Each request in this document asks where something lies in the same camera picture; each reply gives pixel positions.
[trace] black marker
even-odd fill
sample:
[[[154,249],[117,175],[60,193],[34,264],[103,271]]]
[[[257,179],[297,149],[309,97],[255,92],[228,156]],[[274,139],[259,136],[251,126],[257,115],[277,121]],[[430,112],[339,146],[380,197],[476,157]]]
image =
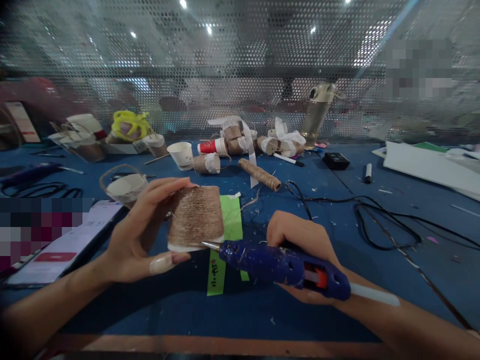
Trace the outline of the black marker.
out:
[[[372,182],[372,164],[367,164],[365,171],[365,184],[370,184]]]

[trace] perforated metal mesh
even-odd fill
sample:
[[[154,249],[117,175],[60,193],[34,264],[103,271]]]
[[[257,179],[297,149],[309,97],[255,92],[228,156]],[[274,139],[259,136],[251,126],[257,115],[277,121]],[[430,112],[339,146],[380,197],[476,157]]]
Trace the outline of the perforated metal mesh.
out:
[[[346,99],[323,139],[479,140],[478,1],[18,0],[6,15],[7,80],[48,79],[30,96],[49,119],[149,111],[155,130],[183,139],[210,137],[206,121],[226,115],[261,133],[280,116],[293,130],[329,80]],[[404,40],[450,42],[447,95],[391,96],[386,66]],[[0,96],[15,89],[4,82]]]

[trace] green paper strip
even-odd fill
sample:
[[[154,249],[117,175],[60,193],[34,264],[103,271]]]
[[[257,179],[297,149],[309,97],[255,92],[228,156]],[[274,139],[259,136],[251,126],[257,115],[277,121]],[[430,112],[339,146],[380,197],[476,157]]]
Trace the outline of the green paper strip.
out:
[[[221,214],[223,217],[223,227],[225,240],[241,240],[244,237],[242,230],[242,215],[240,214],[240,199],[231,199],[228,195],[220,196]],[[220,259],[216,251],[210,251],[210,262],[208,272],[208,284],[206,295],[221,295],[224,293],[225,269],[226,264]],[[242,281],[249,281],[249,274],[240,271]]]

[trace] black device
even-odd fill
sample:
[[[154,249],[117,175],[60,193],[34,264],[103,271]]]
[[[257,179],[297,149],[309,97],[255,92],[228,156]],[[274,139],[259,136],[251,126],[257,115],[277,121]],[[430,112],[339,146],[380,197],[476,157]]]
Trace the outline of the black device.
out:
[[[350,161],[339,152],[326,152],[323,162],[330,170],[345,170],[350,164]]]

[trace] bottle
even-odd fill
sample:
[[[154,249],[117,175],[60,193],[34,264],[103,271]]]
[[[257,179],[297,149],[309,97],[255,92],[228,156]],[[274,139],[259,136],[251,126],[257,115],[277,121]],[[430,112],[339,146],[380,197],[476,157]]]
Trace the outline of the bottle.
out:
[[[306,150],[314,148],[334,96],[335,86],[329,82],[322,82],[310,90],[310,102],[300,130],[306,140]]]

